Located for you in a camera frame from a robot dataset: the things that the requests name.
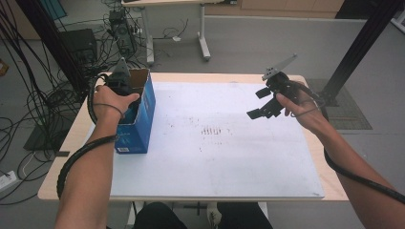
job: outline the cardboard box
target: cardboard box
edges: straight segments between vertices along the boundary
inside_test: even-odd
[[[149,70],[129,70],[130,87],[140,94],[140,103],[125,113],[118,124],[116,151],[119,154],[146,154],[155,112],[155,93]]]

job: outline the table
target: table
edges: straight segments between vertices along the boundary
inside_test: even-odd
[[[126,8],[140,8],[140,13],[142,15],[143,29],[145,32],[146,38],[146,61],[148,65],[153,65],[155,62],[154,50],[153,50],[153,38],[149,32],[149,23],[147,15],[147,7],[150,6],[165,6],[165,5],[188,5],[188,4],[199,4],[200,5],[200,31],[198,32],[198,37],[200,41],[200,46],[202,47],[202,56],[205,60],[211,58],[209,53],[208,46],[205,41],[204,33],[204,15],[205,15],[205,6],[206,3],[218,3],[223,0],[138,0],[134,2],[125,3],[122,1],[122,6]]]
[[[153,82],[195,82],[195,83],[229,83],[229,82],[239,82],[239,83],[254,83],[254,84],[264,84],[261,80],[259,74],[217,74],[217,73],[151,73]],[[305,81],[302,76],[290,75],[293,80]],[[62,147],[61,151],[67,151],[74,153],[78,148],[80,148],[91,127],[92,122],[87,114],[86,106],[80,109],[79,114],[75,120],[72,129],[68,133]],[[320,178],[325,196],[322,200],[348,200],[335,172],[329,168],[323,157],[323,147],[318,141],[318,139],[309,131],[304,130],[305,139],[309,146],[309,152],[313,159],[316,172]],[[56,181],[59,171],[63,164],[66,162],[67,157],[57,157],[47,174],[39,192],[38,196],[42,199],[57,199],[56,194]],[[146,198],[146,197],[111,197],[112,200],[195,200],[195,198]],[[198,198],[198,200],[255,200],[255,201],[269,201],[273,198],[269,197],[256,197],[256,198],[215,198],[215,197],[205,197]]]

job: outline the black pole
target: black pole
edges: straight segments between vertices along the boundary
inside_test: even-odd
[[[89,85],[82,71],[64,46],[56,25],[41,5],[40,0],[16,0],[16,2],[47,46],[61,71],[65,73],[72,87],[80,96],[80,102],[83,102],[89,91]]]
[[[326,100],[327,106],[335,103],[337,94],[372,47],[375,40],[384,31],[388,23],[390,23],[402,2],[403,0],[380,1],[380,4],[355,38],[324,90],[320,93]]]

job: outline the power strip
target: power strip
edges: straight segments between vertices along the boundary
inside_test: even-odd
[[[18,179],[15,176],[14,171],[8,172],[8,175],[2,175],[0,177],[0,193],[12,186],[14,183],[17,183]]]

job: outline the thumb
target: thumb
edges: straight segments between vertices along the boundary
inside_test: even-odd
[[[293,103],[291,100],[289,100],[287,97],[283,96],[280,93],[276,94],[277,101],[285,107],[287,110],[290,110],[294,114],[297,114],[298,109],[300,108],[298,105]]]
[[[132,103],[137,99],[139,99],[139,94],[128,94],[127,96],[125,96],[125,98],[127,99],[128,102]]]

